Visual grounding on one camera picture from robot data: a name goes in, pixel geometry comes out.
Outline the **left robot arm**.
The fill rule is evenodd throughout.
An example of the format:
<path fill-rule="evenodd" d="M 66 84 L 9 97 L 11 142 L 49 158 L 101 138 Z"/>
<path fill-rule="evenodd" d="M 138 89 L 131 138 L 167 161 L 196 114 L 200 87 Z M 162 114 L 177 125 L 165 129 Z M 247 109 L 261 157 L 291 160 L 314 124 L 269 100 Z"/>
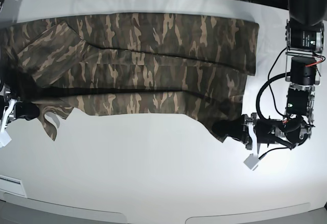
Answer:
<path fill-rule="evenodd" d="M 323 56 L 326 0 L 288 0 L 290 19 L 286 25 L 286 47 L 283 52 L 291 57 L 291 66 L 285 72 L 267 81 L 256 97 L 256 112 L 241 115 L 233 121 L 222 120 L 212 126 L 214 135 L 231 137 L 242 142 L 248 150 L 253 147 L 249 127 L 253 126 L 257 145 L 280 144 L 282 149 L 294 149 L 311 137 L 315 86 L 320 82 L 319 64 Z M 287 105 L 281 120 L 265 118 L 260 101 L 271 83 L 284 78 L 290 83 Z"/>

